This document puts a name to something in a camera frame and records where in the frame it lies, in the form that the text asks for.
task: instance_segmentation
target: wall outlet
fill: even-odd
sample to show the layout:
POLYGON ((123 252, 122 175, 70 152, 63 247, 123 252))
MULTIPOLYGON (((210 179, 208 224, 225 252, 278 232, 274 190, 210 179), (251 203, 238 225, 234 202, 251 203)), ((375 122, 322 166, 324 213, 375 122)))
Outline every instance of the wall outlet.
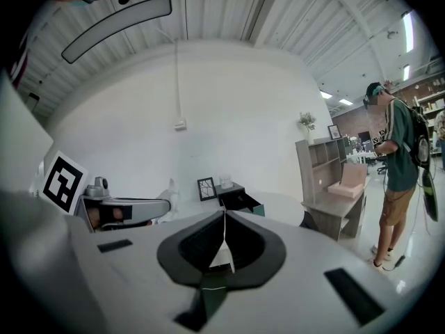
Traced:
POLYGON ((181 130, 187 130, 187 122, 185 118, 180 118, 175 123, 175 130, 181 131, 181 130))

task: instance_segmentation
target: black backpack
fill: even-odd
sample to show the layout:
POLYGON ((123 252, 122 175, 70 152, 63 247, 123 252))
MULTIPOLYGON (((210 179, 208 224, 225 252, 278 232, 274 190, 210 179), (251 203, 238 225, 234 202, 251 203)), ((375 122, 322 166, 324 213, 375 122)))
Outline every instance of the black backpack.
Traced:
POLYGON ((414 130, 414 144, 410 148, 406 142, 403 142, 403 147, 410 153, 411 159, 417 167, 422 167, 427 170, 430 168, 430 135, 428 133, 428 121, 410 108, 403 100, 394 99, 402 102, 408 109, 411 115, 412 126, 414 130))

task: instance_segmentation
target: pink box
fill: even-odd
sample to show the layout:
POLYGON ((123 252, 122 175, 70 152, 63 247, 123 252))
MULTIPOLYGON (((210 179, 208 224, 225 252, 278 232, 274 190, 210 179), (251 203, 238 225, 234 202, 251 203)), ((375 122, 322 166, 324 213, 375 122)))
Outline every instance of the pink box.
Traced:
POLYGON ((355 198, 363 190, 366 181, 365 164, 345 164, 341 182, 337 182, 327 188, 329 193, 338 194, 349 198, 355 198))

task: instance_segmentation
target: green t-shirt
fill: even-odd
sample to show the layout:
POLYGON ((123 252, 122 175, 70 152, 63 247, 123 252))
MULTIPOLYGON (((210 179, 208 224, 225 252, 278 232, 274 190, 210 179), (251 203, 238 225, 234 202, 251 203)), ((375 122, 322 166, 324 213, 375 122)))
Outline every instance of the green t-shirt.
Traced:
POLYGON ((387 155, 388 188, 395 192, 406 191, 416 185, 419 169, 414 165, 409 152, 414 146, 414 127, 408 107, 400 100, 393 100, 386 110, 387 134, 385 140, 398 145, 397 151, 387 155))

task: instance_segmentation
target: white wall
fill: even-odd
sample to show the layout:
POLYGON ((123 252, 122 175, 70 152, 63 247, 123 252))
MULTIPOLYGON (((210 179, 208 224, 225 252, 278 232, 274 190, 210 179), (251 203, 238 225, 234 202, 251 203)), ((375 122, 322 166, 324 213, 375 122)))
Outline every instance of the white wall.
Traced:
POLYGON ((52 139, 0 72, 0 189, 29 191, 52 139))
POLYGON ((109 180, 113 196, 155 197, 173 177, 183 199, 196 180, 229 173, 249 191, 302 199, 295 142, 300 112, 317 118, 314 138, 332 121, 299 58, 239 42, 179 44, 187 130, 176 132, 173 46, 114 65, 67 98, 47 130, 57 150, 109 180))

